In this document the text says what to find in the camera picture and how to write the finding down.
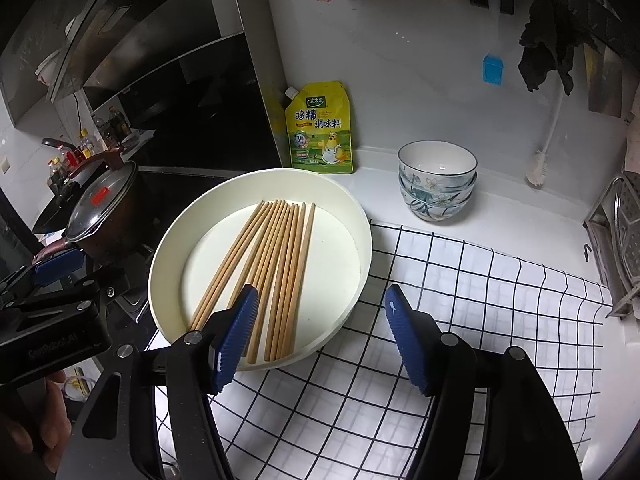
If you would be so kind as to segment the left human hand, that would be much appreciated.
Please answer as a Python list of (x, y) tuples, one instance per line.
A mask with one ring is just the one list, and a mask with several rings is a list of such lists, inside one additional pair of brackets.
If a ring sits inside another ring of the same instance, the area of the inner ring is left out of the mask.
[(44, 397), (26, 406), (14, 388), (1, 389), (1, 478), (54, 479), (72, 433), (59, 370), (43, 379)]

